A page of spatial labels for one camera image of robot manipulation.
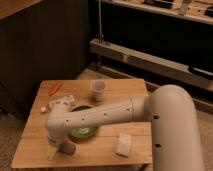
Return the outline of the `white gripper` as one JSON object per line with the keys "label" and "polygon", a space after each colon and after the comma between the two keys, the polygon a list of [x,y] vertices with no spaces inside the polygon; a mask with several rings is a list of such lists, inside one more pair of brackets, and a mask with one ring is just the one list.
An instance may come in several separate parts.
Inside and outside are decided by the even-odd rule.
{"label": "white gripper", "polygon": [[[67,95],[48,103],[50,110],[69,111],[75,105],[75,99],[72,95]],[[58,151],[58,146],[49,141],[47,144],[47,159],[52,160],[55,153]]]}

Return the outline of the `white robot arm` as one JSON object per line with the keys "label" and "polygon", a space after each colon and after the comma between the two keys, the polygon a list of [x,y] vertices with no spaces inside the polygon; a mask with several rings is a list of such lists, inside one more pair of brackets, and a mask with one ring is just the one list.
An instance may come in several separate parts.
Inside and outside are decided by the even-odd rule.
{"label": "white robot arm", "polygon": [[45,126],[49,142],[59,146],[73,128],[146,121],[151,123],[153,171],[205,171],[195,105],[177,85],[75,112],[62,99],[55,100]]}

